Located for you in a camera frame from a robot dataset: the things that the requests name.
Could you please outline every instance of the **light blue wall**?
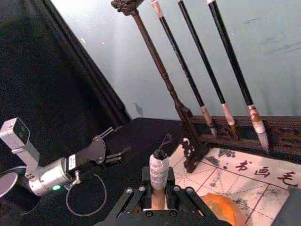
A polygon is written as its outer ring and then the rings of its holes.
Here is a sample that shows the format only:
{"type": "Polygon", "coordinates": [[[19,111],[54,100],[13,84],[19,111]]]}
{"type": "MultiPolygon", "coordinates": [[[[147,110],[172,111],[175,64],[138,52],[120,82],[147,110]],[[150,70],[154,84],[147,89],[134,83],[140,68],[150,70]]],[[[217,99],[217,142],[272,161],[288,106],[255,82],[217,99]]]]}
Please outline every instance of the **light blue wall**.
{"type": "MultiPolygon", "coordinates": [[[[141,117],[142,111],[143,117],[178,119],[131,16],[116,12],[108,0],[52,1],[132,118],[141,117]],[[138,111],[135,103],[141,108],[138,111]]],[[[222,115],[177,1],[159,2],[210,114],[222,115]]],[[[186,0],[185,4],[232,113],[248,115],[206,1],[186,0]]],[[[301,1],[218,0],[218,5],[259,113],[301,115],[301,1]]],[[[139,11],[178,96],[193,114],[201,115],[151,1],[145,0],[139,11]]]]}

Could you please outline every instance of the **chinese characters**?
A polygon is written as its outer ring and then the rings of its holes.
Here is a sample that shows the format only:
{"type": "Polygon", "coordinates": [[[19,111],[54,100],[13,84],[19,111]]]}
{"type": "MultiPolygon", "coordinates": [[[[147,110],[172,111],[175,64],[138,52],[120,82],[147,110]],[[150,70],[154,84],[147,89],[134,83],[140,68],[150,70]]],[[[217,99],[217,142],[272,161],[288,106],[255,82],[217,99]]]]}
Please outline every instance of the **chinese characters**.
{"type": "Polygon", "coordinates": [[[245,160],[244,162],[241,162],[239,166],[236,166],[235,168],[239,168],[238,171],[241,170],[247,170],[248,167],[246,166],[248,164],[247,160],[245,160]]]}
{"type": "Polygon", "coordinates": [[[262,169],[256,170],[254,175],[263,175],[266,178],[269,175],[269,167],[264,166],[262,169]]]}
{"type": "Polygon", "coordinates": [[[220,152],[218,153],[218,157],[221,158],[223,155],[226,155],[227,157],[235,158],[235,152],[231,150],[220,149],[220,152]]]}
{"type": "Polygon", "coordinates": [[[297,187],[298,184],[295,184],[295,185],[292,185],[292,184],[289,184],[287,183],[285,180],[293,180],[292,179],[292,174],[295,174],[295,172],[289,172],[289,173],[284,173],[282,177],[279,177],[278,179],[279,180],[282,180],[282,182],[285,184],[285,185],[291,185],[291,186],[294,186],[294,187],[297,187]]]}

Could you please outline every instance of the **black metal bracket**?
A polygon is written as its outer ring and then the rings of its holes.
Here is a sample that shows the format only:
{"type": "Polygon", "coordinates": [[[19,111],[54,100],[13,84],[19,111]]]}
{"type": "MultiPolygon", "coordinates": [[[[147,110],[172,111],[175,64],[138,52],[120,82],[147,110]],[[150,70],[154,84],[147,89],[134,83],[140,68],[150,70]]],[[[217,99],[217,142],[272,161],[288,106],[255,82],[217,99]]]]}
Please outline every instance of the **black metal bracket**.
{"type": "Polygon", "coordinates": [[[143,168],[142,182],[143,185],[138,189],[134,190],[128,187],[105,221],[99,222],[95,226],[231,226],[231,224],[219,220],[193,188],[181,189],[179,186],[175,186],[174,171],[171,167],[166,186],[166,200],[169,210],[149,210],[151,205],[149,167],[143,168]]]}
{"type": "Polygon", "coordinates": [[[104,133],[94,137],[92,143],[88,147],[75,153],[74,157],[70,156],[67,159],[68,174],[74,176],[75,170],[85,172],[93,165],[104,169],[108,166],[122,164],[126,159],[128,152],[131,150],[131,147],[127,147],[119,153],[107,155],[107,146],[103,140],[103,138],[114,131],[113,128],[107,129],[104,133]],[[75,159],[75,166],[72,167],[72,169],[69,169],[70,158],[75,159]]]}

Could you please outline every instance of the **white tape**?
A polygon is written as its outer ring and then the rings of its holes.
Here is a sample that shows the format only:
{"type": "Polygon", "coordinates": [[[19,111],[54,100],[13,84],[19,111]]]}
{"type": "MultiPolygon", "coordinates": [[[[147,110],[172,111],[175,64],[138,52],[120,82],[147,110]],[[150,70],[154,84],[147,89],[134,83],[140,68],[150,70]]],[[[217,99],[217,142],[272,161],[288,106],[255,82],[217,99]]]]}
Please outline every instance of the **white tape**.
{"type": "Polygon", "coordinates": [[[235,121],[234,121],[233,115],[231,114],[231,111],[230,111],[228,105],[226,103],[224,103],[224,104],[222,104],[222,108],[223,108],[223,110],[225,112],[225,116],[226,116],[226,120],[227,120],[228,124],[230,126],[235,125],[235,121]]]}
{"type": "Polygon", "coordinates": [[[202,110],[202,113],[204,115],[204,118],[205,118],[207,124],[210,125],[212,123],[212,118],[211,118],[206,106],[202,106],[201,110],[202,110]]]}
{"type": "Polygon", "coordinates": [[[75,160],[75,155],[74,154],[69,157],[69,164],[68,165],[69,165],[68,170],[72,170],[72,169],[75,168],[76,160],[75,160]]]}
{"type": "Polygon", "coordinates": [[[256,133],[264,133],[265,127],[260,118],[260,115],[257,112],[255,105],[249,105],[248,108],[249,108],[249,114],[251,117],[251,121],[252,121],[252,124],[253,124],[253,127],[254,127],[256,133]]]}
{"type": "Polygon", "coordinates": [[[212,2],[214,2],[215,0],[207,0],[207,3],[210,4],[212,2]]]}
{"type": "Polygon", "coordinates": [[[151,1],[152,6],[154,7],[158,17],[159,18],[163,17],[163,12],[160,8],[159,2],[157,0],[150,0],[150,1],[151,1]]]}
{"type": "Polygon", "coordinates": [[[159,160],[152,154],[150,156],[150,183],[154,189],[166,187],[168,176],[169,158],[159,160]]]}

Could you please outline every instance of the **brush wrapped in white tape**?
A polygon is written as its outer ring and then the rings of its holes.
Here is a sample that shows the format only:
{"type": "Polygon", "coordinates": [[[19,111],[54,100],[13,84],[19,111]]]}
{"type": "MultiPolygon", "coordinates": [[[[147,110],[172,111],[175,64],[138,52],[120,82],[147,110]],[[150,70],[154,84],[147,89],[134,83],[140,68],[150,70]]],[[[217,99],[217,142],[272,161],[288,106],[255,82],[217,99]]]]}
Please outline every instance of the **brush wrapped in white tape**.
{"type": "Polygon", "coordinates": [[[208,109],[206,108],[206,106],[202,106],[201,107],[201,110],[202,110],[202,113],[203,113],[203,116],[207,122],[207,125],[208,127],[210,128],[210,131],[212,133],[212,135],[217,138],[217,133],[216,133],[216,129],[213,127],[213,122],[212,122],[212,118],[211,118],[211,115],[209,114],[209,111],[208,109]]]}
{"type": "Polygon", "coordinates": [[[159,190],[166,187],[168,167],[168,157],[166,157],[163,160],[160,160],[156,159],[154,157],[154,154],[150,156],[150,183],[154,189],[159,190]]]}
{"type": "Polygon", "coordinates": [[[228,122],[228,125],[230,125],[230,126],[235,125],[233,115],[231,114],[231,111],[230,111],[228,105],[226,103],[224,103],[224,104],[222,104],[222,108],[224,110],[225,117],[226,117],[226,120],[228,122]]]}
{"type": "Polygon", "coordinates": [[[268,140],[267,133],[265,131],[263,121],[262,121],[260,115],[258,114],[255,105],[249,105],[248,108],[249,108],[249,114],[251,117],[251,121],[252,121],[254,130],[256,131],[256,133],[258,135],[258,139],[259,139],[263,149],[265,150],[265,152],[267,154],[269,154],[269,140],[268,140]]]}

